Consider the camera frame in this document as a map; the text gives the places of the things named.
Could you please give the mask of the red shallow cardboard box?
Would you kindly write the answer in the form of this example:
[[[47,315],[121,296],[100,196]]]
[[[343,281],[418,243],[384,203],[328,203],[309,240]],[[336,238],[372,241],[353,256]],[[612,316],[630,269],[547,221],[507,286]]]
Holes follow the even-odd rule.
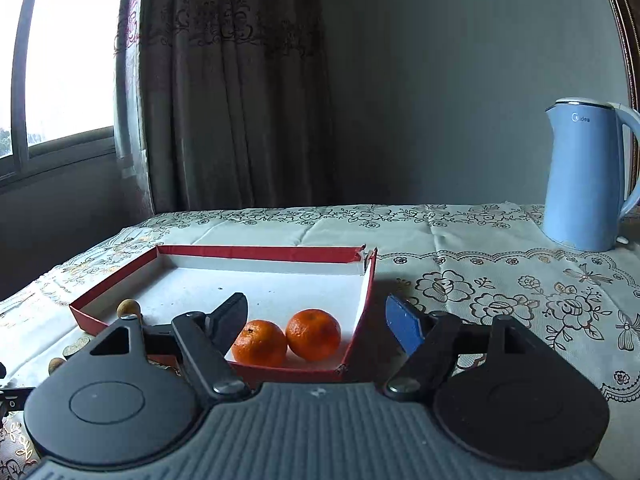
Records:
[[[324,361],[294,353],[281,367],[238,364],[250,384],[340,382],[360,341],[362,318],[378,252],[359,247],[158,245],[92,286],[70,303],[77,325],[96,336],[116,318],[118,305],[136,300],[145,323],[165,324],[188,311],[208,313],[235,292],[248,316],[285,327],[294,314],[320,309],[340,324],[342,340]]]

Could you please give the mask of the light blue electric kettle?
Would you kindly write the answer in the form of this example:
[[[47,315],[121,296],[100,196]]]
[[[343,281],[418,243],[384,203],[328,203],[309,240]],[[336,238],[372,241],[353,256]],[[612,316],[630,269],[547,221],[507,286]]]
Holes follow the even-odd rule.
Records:
[[[624,195],[623,128],[639,134],[639,113],[620,103],[562,98],[546,110],[552,133],[542,232],[583,252],[614,247],[620,222],[639,203]]]

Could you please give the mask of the floral lace tablecloth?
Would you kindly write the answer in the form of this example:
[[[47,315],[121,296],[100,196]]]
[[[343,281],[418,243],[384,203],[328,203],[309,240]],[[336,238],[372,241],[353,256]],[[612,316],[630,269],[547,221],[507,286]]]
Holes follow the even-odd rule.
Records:
[[[10,382],[33,386],[81,336],[70,302],[160,245],[368,246],[378,253],[372,302],[389,294],[420,310],[488,324],[510,314],[588,376],[611,422],[598,464],[639,474],[639,219],[608,252],[555,245],[537,205],[334,206],[159,214],[74,252],[1,305]]]

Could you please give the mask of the wooden chair back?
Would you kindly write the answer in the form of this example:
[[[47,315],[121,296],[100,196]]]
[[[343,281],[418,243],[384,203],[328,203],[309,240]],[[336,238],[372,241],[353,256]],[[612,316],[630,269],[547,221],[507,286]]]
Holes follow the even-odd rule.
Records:
[[[639,0],[596,0],[599,53],[610,98],[639,110]]]

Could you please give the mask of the halved green lime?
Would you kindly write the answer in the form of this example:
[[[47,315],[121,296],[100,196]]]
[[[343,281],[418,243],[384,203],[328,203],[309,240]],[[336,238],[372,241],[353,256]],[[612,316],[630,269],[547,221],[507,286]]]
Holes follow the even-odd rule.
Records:
[[[87,344],[90,344],[92,337],[90,335],[82,335],[75,342],[66,346],[62,351],[64,359],[69,360],[76,353],[81,351]]]

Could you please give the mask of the window with grey frame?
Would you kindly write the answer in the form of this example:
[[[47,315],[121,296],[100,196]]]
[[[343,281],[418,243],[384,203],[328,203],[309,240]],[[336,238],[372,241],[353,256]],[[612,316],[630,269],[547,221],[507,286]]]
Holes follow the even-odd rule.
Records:
[[[120,0],[1,0],[1,177],[114,150]]]

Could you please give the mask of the orange tangerine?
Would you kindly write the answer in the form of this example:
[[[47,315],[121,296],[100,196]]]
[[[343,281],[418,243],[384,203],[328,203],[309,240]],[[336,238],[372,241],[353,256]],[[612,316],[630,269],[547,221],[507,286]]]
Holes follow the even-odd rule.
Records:
[[[299,311],[285,329],[288,346],[307,362],[329,359],[342,341],[341,325],[334,316],[319,309]]]
[[[248,321],[231,347],[235,362],[251,366],[277,367],[288,352],[288,341],[280,327],[270,321]]]

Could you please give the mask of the brown patterned curtain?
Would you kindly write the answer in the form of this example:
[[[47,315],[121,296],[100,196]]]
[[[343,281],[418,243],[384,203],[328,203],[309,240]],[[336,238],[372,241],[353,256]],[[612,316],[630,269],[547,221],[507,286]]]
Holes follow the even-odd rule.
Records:
[[[120,0],[115,145],[127,205],[332,205],[320,0]]]

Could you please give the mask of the brown longan fruit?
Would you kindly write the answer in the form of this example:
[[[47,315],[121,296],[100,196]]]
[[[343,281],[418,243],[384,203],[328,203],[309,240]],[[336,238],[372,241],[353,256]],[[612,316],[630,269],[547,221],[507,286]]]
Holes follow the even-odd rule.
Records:
[[[126,318],[126,316],[135,316],[139,320],[143,318],[140,304],[131,298],[124,299],[118,304],[116,315],[118,318]]]
[[[58,368],[66,363],[66,359],[53,358],[48,364],[48,373],[52,375]]]

